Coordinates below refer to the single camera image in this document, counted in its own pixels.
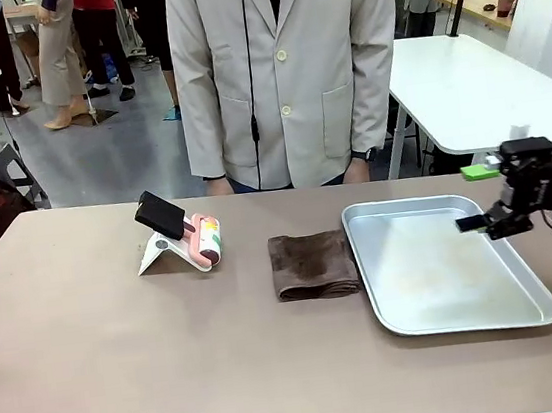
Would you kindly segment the person's left hand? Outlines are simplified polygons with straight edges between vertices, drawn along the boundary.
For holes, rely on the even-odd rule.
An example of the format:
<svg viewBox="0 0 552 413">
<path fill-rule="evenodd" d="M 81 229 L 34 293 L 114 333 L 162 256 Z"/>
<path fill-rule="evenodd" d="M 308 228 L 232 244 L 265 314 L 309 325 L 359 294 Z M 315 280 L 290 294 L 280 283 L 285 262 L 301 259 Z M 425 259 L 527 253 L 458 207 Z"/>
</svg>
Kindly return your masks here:
<svg viewBox="0 0 552 413">
<path fill-rule="evenodd" d="M 369 167 L 370 164 L 365 160 L 358 158 L 352 159 L 344 173 L 343 182 L 348 185 L 369 182 Z"/>
</svg>

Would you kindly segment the person's right hand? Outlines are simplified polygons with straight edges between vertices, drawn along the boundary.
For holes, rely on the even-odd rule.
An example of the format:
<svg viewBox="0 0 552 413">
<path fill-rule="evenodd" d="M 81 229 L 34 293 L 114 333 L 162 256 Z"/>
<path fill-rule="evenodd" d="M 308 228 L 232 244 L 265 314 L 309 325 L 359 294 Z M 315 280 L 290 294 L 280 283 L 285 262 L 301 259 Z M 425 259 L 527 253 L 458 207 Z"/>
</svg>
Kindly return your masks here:
<svg viewBox="0 0 552 413">
<path fill-rule="evenodd" d="M 234 193 L 230 181 L 226 177 L 206 181 L 206 190 L 210 196 L 226 196 Z"/>
</svg>

